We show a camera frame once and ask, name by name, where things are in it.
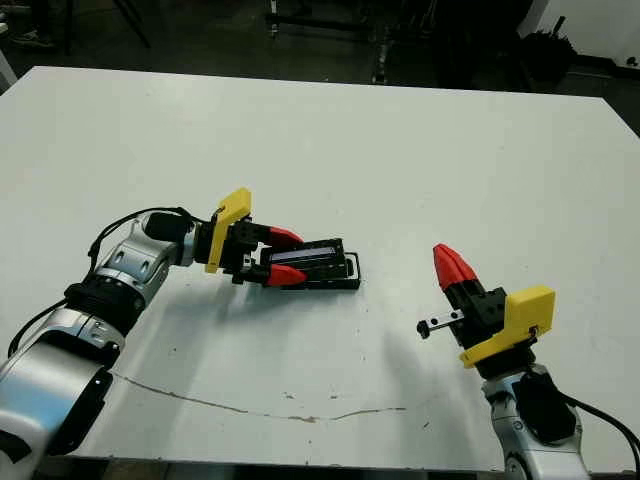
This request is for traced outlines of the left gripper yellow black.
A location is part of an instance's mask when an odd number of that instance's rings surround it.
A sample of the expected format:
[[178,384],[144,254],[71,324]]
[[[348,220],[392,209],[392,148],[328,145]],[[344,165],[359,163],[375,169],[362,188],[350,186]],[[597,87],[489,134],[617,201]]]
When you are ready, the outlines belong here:
[[268,246],[296,246],[304,240],[296,233],[275,226],[254,223],[251,217],[252,194],[241,187],[219,202],[211,219],[209,250],[204,270],[232,276],[232,282],[252,282],[268,287],[302,284],[307,274],[296,268],[261,265],[252,254],[260,243]]

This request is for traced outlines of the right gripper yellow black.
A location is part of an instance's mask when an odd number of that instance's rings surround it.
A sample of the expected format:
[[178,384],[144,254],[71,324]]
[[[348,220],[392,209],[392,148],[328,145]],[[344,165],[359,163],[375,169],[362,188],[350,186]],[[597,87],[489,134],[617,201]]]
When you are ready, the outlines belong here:
[[426,339],[448,328],[463,348],[459,359],[483,378],[526,369],[535,362],[531,346],[552,327],[555,291],[535,286],[508,294],[501,287],[484,289],[462,256],[445,245],[433,247],[439,286],[451,305],[445,315],[421,320]]

